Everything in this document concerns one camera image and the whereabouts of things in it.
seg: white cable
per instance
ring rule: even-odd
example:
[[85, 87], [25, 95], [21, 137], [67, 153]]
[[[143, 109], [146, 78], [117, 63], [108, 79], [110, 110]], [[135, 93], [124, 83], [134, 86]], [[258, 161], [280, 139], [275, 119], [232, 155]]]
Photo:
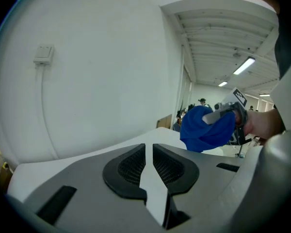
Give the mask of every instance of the white cable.
[[38, 117], [42, 138], [47, 146], [49, 153], [55, 160], [59, 159], [57, 152], [54, 148], [52, 140], [50, 138], [47, 125], [45, 122], [44, 110], [43, 110], [43, 73], [45, 67], [42, 65], [36, 66], [36, 77], [35, 77], [35, 108]]

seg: blue rag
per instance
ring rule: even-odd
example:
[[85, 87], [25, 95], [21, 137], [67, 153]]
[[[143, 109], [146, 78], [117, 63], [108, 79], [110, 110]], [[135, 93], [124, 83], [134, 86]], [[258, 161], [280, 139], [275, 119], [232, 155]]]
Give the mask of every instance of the blue rag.
[[223, 146], [231, 138], [235, 128], [235, 114], [228, 112], [214, 124], [208, 125], [202, 117], [211, 112], [206, 106], [196, 106], [183, 117], [180, 140], [185, 143], [187, 150], [211, 150]]

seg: gray surface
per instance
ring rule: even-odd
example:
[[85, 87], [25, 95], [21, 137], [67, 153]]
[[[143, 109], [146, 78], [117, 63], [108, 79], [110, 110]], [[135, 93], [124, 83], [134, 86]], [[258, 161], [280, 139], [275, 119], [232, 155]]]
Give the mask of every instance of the gray surface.
[[137, 145], [79, 160], [46, 181], [25, 201], [36, 212], [62, 185], [77, 192], [57, 220], [55, 227], [67, 232], [153, 232], [163, 231], [146, 209], [143, 200], [120, 198], [102, 178], [104, 166]]
[[267, 141], [250, 186], [232, 221], [234, 232], [253, 232], [265, 220], [285, 211], [277, 218], [291, 218], [291, 132]]
[[205, 210], [170, 232], [230, 232], [230, 221], [250, 185], [259, 153], [260, 149], [250, 150], [227, 188]]
[[[79, 160], [37, 188], [25, 201], [34, 212], [62, 186], [77, 192], [55, 227], [67, 232], [164, 232], [142, 200], [120, 198], [104, 183], [102, 170], [113, 158], [137, 145]], [[171, 232], [218, 232], [228, 223], [241, 203], [257, 163], [259, 151], [249, 151], [245, 159], [190, 152], [168, 145], [169, 150], [194, 161], [200, 176], [191, 190], [174, 196], [178, 210], [192, 218]], [[218, 163], [241, 166], [237, 173], [216, 167]]]
[[178, 149], [162, 144], [176, 154], [193, 161], [199, 168], [199, 177], [185, 195], [173, 196], [177, 209], [195, 216], [215, 200], [228, 186], [235, 172], [216, 167], [219, 163], [240, 166], [244, 159], [209, 155]]
[[39, 233], [65, 233], [66, 231], [62, 231], [53, 227], [52, 225], [46, 223], [43, 219], [38, 217], [36, 214], [32, 213], [26, 206], [22, 204], [22, 202], [17, 199], [6, 195], [7, 201], [10, 203], [12, 208], [16, 211], [16, 213], [21, 216], [35, 232]]

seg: ceiling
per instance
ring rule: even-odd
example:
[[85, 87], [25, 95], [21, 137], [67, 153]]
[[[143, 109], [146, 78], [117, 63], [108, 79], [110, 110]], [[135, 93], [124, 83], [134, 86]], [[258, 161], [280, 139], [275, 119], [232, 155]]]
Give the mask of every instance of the ceiling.
[[[238, 87], [258, 96], [279, 80], [274, 46], [278, 26], [261, 18], [229, 10], [192, 10], [175, 15], [189, 43], [197, 83]], [[256, 59], [239, 75], [233, 72], [249, 57]]]

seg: ceiling light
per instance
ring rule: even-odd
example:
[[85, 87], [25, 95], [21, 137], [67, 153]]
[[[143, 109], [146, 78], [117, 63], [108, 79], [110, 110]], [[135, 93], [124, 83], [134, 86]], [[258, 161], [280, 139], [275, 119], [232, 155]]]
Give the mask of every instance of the ceiling light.
[[256, 60], [252, 57], [249, 57], [246, 59], [244, 63], [241, 64], [241, 66], [234, 72], [234, 74], [238, 75], [248, 67], [250, 67]]
[[223, 86], [223, 85], [226, 85], [227, 84], [227, 82], [222, 82], [221, 84], [219, 84], [219, 86]]

